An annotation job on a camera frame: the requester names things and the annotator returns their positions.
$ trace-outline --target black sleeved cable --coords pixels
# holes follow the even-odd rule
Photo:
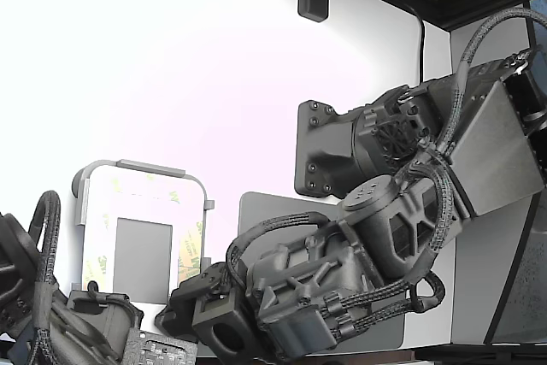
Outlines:
[[[51,365],[59,364],[51,347],[50,312],[55,290],[53,268],[59,239],[60,219],[61,200],[58,194],[54,191],[45,192],[38,201],[31,223],[31,226],[42,225],[45,234],[34,286],[32,321],[35,337],[27,364],[34,364],[38,353],[44,357],[47,363]]]
[[[234,239],[228,247],[228,250],[226,251],[227,274],[229,274],[242,289],[245,289],[245,282],[239,277],[236,266],[247,247],[249,247],[255,239],[261,237],[265,233],[279,230],[280,228],[306,225],[322,227],[329,221],[328,217],[321,213],[309,212],[276,217],[255,225],[249,231],[242,233]],[[223,282],[227,281],[227,274],[225,271]]]
[[[535,10],[525,8],[511,8],[502,10],[487,19],[479,29],[475,32],[468,43],[468,47],[463,51],[462,59],[456,74],[454,75],[454,85],[452,86],[452,107],[450,109],[450,117],[446,121],[443,130],[437,139],[437,150],[445,153],[450,146],[450,142],[454,137],[460,116],[462,114],[463,96],[468,82],[469,68],[471,62],[486,35],[501,22],[515,17],[531,19],[541,26],[547,28],[547,16],[542,15]]]

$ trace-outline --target screw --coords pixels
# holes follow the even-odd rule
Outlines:
[[[416,106],[412,106],[409,111],[407,111],[407,115],[417,115],[419,109]]]

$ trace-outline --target gray metal panel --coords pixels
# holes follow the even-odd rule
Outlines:
[[[483,344],[532,198],[471,221],[456,241],[453,344]]]
[[[244,233],[255,224],[268,218],[280,215],[301,213],[303,211],[317,211],[331,220],[338,216],[338,207],[327,203],[300,200],[295,198],[278,197],[258,192],[247,192],[241,197],[239,203],[238,233]],[[242,259],[248,266],[256,261],[260,255],[276,244],[290,242],[311,233],[316,228],[313,226],[301,226],[298,228],[286,228],[277,230],[257,239]],[[404,315],[381,322],[372,327],[363,335],[344,341],[335,350],[322,352],[319,355],[356,354],[379,350],[396,350],[403,343]]]
[[[118,218],[113,291],[134,303],[167,303],[173,228]]]
[[[452,50],[452,69],[456,71],[463,51],[467,47],[469,40],[477,31],[485,19],[476,21],[467,26],[460,27],[450,33],[450,48]],[[505,59],[513,53],[530,47],[528,31],[526,29],[526,20],[509,19],[496,26],[488,36],[486,36],[482,45],[477,50],[473,59],[473,65],[479,65],[492,60]]]
[[[492,342],[547,342],[547,191]]]
[[[461,127],[465,132],[451,155],[452,170],[477,215],[544,189],[532,148],[503,83],[492,87],[477,114]]]

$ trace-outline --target white surface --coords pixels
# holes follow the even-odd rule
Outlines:
[[[297,0],[0,0],[0,9],[0,207],[27,226],[39,195],[59,192],[64,291],[81,274],[70,185],[90,162],[198,177],[216,200],[206,255],[220,260],[243,193],[296,197],[298,104],[341,113],[417,81],[419,26],[379,0],[331,0],[321,24],[298,16]],[[450,73],[447,32],[426,25],[425,53],[426,78]]]

